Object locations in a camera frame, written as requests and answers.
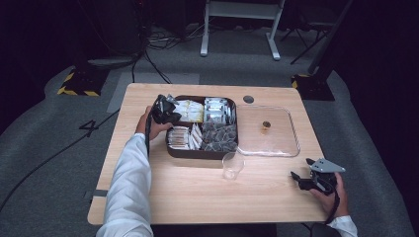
metal stand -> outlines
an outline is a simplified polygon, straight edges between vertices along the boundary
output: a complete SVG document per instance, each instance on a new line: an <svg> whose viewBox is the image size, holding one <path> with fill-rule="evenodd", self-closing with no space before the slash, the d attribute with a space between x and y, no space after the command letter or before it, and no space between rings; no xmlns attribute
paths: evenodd
<svg viewBox="0 0 419 237"><path fill-rule="evenodd" d="M209 24L210 16L214 17L235 17L274 20L270 33L266 33L269 47L274 60L280 60L280 54L274 41L278 23L283 12L285 0L280 0L279 4L252 4L236 2L216 2L207 0L206 16L204 26L203 43L201 45L201 56L208 55L209 47Z"/></svg>
<svg viewBox="0 0 419 237"><path fill-rule="evenodd" d="M320 51L317 53L316 57L311 62L311 65L308 67L307 71L309 75L294 75L291 78L293 87L296 88L303 100L314 100L314 101L334 101L335 98L332 94L332 91L327 85L327 78L330 73L333 71L334 66L336 65L336 58L343 55L343 46L336 46L334 51L329 55L329 59L320 64L320 60L323 57L327 47L332 41L333 37L336 34L336 31L339 29L343 19L346 16L349 8L351 7L352 0L349 0L344 10L332 31L330 32L328 38L326 38L325 44L320 48Z"/></svg>
<svg viewBox="0 0 419 237"><path fill-rule="evenodd" d="M109 72L109 69L83 71L76 67L65 78L57 94L101 96L102 87L105 84Z"/></svg>

clear plastic lid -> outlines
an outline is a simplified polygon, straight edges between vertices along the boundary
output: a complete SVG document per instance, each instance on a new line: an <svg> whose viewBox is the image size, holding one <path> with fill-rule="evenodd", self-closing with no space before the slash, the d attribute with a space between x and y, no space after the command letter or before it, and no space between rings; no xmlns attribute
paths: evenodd
<svg viewBox="0 0 419 237"><path fill-rule="evenodd" d="M294 157L298 140L289 111L282 107L237 106L237 151L247 156Z"/></svg>

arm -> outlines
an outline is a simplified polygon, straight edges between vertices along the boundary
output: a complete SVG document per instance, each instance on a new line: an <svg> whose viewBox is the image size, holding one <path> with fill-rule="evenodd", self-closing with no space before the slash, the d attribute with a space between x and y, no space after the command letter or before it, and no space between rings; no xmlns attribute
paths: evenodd
<svg viewBox="0 0 419 237"><path fill-rule="evenodd" d="M335 173L337 186L336 191L340 198L339 206L335 213L335 218L328 225L335 228L342 237L357 237L358 229L355 223L352 221L348 210L348 196L346 194L342 177L339 173ZM326 196L318 190L310 190L311 194L314 195L323 205L323 209L330 213L333 208L335 194Z"/></svg>
<svg viewBox="0 0 419 237"><path fill-rule="evenodd" d="M148 194L151 186L151 170L145 147L145 122L150 111L141 116L133 135L126 143L118 161L111 187L108 191L104 225L97 236L152 236ZM151 126L150 139L171 126Z"/></svg>

transparent container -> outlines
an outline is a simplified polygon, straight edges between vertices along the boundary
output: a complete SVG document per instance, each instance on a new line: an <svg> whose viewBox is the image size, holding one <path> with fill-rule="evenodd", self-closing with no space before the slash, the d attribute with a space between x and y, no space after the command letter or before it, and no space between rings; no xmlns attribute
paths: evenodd
<svg viewBox="0 0 419 237"><path fill-rule="evenodd" d="M246 162L244 157L236 152L228 152L222 158L222 176L226 180L235 180L237 179L240 171L243 170Z"/></svg>
<svg viewBox="0 0 419 237"><path fill-rule="evenodd" d="M282 107L237 106L237 152L245 156L294 157L299 154L293 119Z"/></svg>

black cable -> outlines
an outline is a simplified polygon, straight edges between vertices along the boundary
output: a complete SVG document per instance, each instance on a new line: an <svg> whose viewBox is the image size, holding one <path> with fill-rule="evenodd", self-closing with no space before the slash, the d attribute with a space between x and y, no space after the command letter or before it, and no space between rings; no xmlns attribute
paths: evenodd
<svg viewBox="0 0 419 237"><path fill-rule="evenodd" d="M172 84L172 82L170 81L169 77L166 76L163 72L161 72L156 64L154 64L154 62L151 61L150 56L148 55L147 50L144 51L145 52L145 60L147 60L153 67L154 69L157 71L157 73L161 76L161 78L163 78L163 80L167 83L167 84Z"/></svg>
<svg viewBox="0 0 419 237"><path fill-rule="evenodd" d="M154 32L148 38L150 40L150 44L147 47L151 49L155 49L155 50L170 49L181 42L188 42L198 37L201 37L202 35L194 36L194 34L198 32L199 29L204 29L204 25L197 26L195 29L190 30L188 33L186 33L187 36L184 39L175 38L175 37L166 37L165 32ZM157 45L153 43L153 42L159 42L159 41L165 41L164 45Z"/></svg>
<svg viewBox="0 0 419 237"><path fill-rule="evenodd" d="M336 188L332 184L326 182L325 180L323 180L321 178L318 178L318 180L322 181L324 184L328 185L333 190L333 193L335 193L335 201L333 203L333 208L330 211L329 216L327 217L326 221L324 221L324 224L329 224L330 222L332 222L332 220L335 216L336 210L339 207L340 198L339 198L338 192L336 191Z"/></svg>
<svg viewBox="0 0 419 237"><path fill-rule="evenodd" d="M132 76L132 83L135 83L135 75L133 74L133 69L135 67L135 64L139 61L139 58L136 59L136 61L132 64L131 68L131 76Z"/></svg>
<svg viewBox="0 0 419 237"><path fill-rule="evenodd" d="M96 30L96 27L95 27L95 25L93 24L93 21L92 21L92 19L89 17L89 15L87 14L87 11L86 11L86 9L83 7L83 5L80 3L80 1L79 0L77 0L77 3L78 3L78 5L79 5L79 7L80 7L80 9L82 10L82 12L83 12L83 14L84 14L84 16L86 17L86 19L87 19L87 21L89 22L89 25L92 27L92 29L93 29L93 31L95 32L95 34L96 34L96 36L99 38L99 40L102 42L102 44L110 51L110 52L113 52L113 53L115 53L115 54L117 54L117 55L120 55L120 56L128 56L128 57L130 57L130 60L129 61L125 61L125 62L116 62L116 63L107 63L107 64L95 64L95 63L90 63L90 64L92 64L92 66L94 66L95 68L97 68L97 69L109 69L109 70L112 70L112 69L117 69L117 68L121 68L121 67L126 67L126 66L129 66L129 65L132 65L133 63L136 63L137 61L138 61L138 59L140 58L140 56L142 55L142 53L143 53L143 49L145 48L145 38L144 38L144 40L141 40L141 42L142 42L142 47L141 47L141 50L140 51L138 51L138 52L135 52L135 53L132 53L132 54L126 54L126 53L122 53L122 52L119 52L119 51L117 51L117 50L115 50L115 49L113 49L112 47L110 47L106 42L105 42L105 40L102 38L102 36L99 34L99 32Z"/></svg>
<svg viewBox="0 0 419 237"><path fill-rule="evenodd" d="M147 155L150 156L150 131L151 131L151 121L153 120L151 116L151 111L148 114L147 120L145 121L145 147L147 147Z"/></svg>
<svg viewBox="0 0 419 237"><path fill-rule="evenodd" d="M9 200L9 198L13 195L13 193L15 192L15 190L31 175L33 174L36 170L38 170L40 167L42 167L43 165L45 165L46 163L48 163L50 160L52 160L53 158L55 158L56 156L58 156L59 154L61 154L62 152L66 151L67 149L69 149L70 147L72 147L73 145L77 144L79 141L81 141L83 138L85 138L86 136L90 135L92 133L92 131L94 131L95 129L98 129L100 125L102 125L104 122L106 122L108 119L110 119L112 116L114 116L115 114L117 114L120 110L115 111L114 113L112 113L110 116L108 116L107 118L105 118L102 122L100 122L98 125L96 125L95 127L92 127L89 129L89 131L86 132L86 134L82 135L80 138L76 139L75 141L73 141L71 144L67 145L66 147L62 148L60 151L58 151L57 153L53 154L52 156L50 156L49 158L47 158L46 160L44 160L43 162L41 162L40 164L37 165L37 167L35 167L32 171L30 171L13 189L12 191L10 191L6 198L3 200L3 202L0 205L0 213L3 210L3 207L6 205L7 201Z"/></svg>
<svg viewBox="0 0 419 237"><path fill-rule="evenodd" d="M305 223L302 223L301 225L303 225L305 228L307 228L309 231L310 231L310 233L311 233L311 227L309 227L307 224L305 224Z"/></svg>

